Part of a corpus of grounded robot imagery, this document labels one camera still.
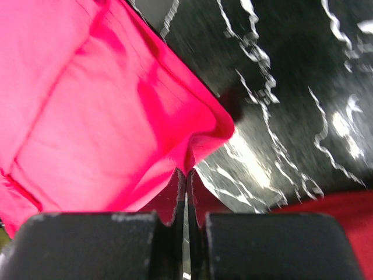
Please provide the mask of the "bright pink t shirt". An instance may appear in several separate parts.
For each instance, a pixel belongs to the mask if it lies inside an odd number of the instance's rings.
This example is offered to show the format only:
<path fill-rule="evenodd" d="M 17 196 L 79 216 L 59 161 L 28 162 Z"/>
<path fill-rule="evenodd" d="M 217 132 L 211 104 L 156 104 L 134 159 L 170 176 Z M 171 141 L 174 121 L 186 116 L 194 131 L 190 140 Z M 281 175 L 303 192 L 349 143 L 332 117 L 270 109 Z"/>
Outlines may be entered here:
<path fill-rule="evenodd" d="M 124 1 L 1 2 L 1 221 L 135 212 L 230 115 Z"/>

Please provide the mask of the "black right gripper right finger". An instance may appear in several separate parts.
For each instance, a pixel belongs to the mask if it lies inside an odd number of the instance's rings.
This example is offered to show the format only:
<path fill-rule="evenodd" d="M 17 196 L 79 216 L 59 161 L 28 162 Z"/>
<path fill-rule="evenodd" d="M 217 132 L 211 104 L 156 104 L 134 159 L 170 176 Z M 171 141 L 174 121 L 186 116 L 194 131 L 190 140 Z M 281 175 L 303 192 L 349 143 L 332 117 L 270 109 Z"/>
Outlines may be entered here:
<path fill-rule="evenodd" d="M 233 213 L 186 181 L 192 279 L 363 279 L 341 225 L 311 213 Z"/>

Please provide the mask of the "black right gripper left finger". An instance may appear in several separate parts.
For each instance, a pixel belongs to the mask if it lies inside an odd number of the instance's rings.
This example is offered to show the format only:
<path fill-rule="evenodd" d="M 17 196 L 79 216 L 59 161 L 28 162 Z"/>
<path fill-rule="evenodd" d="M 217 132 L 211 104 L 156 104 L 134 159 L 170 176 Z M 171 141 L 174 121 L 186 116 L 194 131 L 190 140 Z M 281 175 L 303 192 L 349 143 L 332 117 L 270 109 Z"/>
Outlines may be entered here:
<path fill-rule="evenodd" d="M 135 213 L 41 213 L 1 254 L 2 279 L 181 279 L 186 178 Z"/>

